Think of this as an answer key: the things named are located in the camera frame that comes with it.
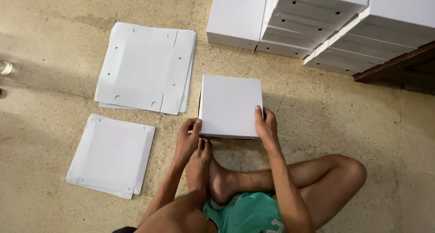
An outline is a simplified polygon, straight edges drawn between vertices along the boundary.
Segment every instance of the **leg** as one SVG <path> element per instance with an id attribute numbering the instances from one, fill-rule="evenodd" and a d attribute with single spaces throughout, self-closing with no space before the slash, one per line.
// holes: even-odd
<path id="1" fill-rule="evenodd" d="M 207 232 L 211 227 L 202 213 L 207 199 L 211 143 L 199 140 L 198 149 L 186 166 L 189 194 L 167 204 L 139 223 L 136 232 Z"/>
<path id="2" fill-rule="evenodd" d="M 316 229 L 331 220 L 364 185 L 367 171 L 360 162 L 343 155 L 326 155 L 288 165 L 296 186 L 312 216 Z M 210 165 L 210 192 L 217 203 L 225 203 L 238 192 L 274 190 L 271 170 L 235 172 L 215 159 Z"/>

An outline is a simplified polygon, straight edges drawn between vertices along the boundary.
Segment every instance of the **tile floor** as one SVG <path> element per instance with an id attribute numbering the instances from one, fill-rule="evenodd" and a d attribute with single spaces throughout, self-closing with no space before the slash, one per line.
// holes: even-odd
<path id="1" fill-rule="evenodd" d="M 353 82 L 302 61 L 208 44 L 212 0 L 0 0 L 0 232 L 111 232 L 134 225 L 167 170 L 175 133 L 195 117 L 204 73 L 263 80 L 289 163 L 342 153 L 367 183 L 321 231 L 435 232 L 435 96 Z M 197 32 L 188 112 L 98 108 L 92 100 L 116 21 Z M 132 200 L 67 184 L 91 113 L 157 127 L 142 194 Z M 255 141 L 215 143 L 229 169 L 268 168 Z M 187 190 L 183 177 L 178 193 Z"/>

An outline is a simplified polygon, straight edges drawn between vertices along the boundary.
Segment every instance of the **person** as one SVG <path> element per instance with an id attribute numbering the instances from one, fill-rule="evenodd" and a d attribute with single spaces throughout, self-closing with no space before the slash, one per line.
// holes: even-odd
<path id="1" fill-rule="evenodd" d="M 255 128 L 271 169 L 236 172 L 213 157 L 212 144 L 199 138 L 200 119 L 179 129 L 175 155 L 137 228 L 114 233 L 313 233 L 331 220 L 364 185 L 365 167 L 344 155 L 287 165 L 280 148 L 275 114 L 255 108 Z M 189 193 L 175 199 L 186 169 Z M 234 205 L 214 209 L 242 193 Z"/>

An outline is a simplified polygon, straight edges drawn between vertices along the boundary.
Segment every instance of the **bare foot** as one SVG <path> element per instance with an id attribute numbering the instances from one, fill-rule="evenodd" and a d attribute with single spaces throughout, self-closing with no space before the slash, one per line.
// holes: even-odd
<path id="1" fill-rule="evenodd" d="M 213 149 L 209 140 L 199 139 L 198 149 L 193 152 L 186 166 L 189 192 L 199 191 L 204 201 L 207 198 L 210 162 Z"/>
<path id="2" fill-rule="evenodd" d="M 231 197 L 236 193 L 233 191 L 234 181 L 233 171 L 223 168 L 215 158 L 210 163 L 210 194 L 217 204 L 227 204 Z"/>

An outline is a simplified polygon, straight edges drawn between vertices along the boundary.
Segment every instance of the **black shorts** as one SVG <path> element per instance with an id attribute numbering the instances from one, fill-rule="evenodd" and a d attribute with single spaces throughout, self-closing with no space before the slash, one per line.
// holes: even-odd
<path id="1" fill-rule="evenodd" d="M 124 228 L 118 229 L 113 231 L 112 233 L 133 233 L 135 232 L 137 229 L 134 227 L 130 227 L 130 226 L 126 226 Z"/>

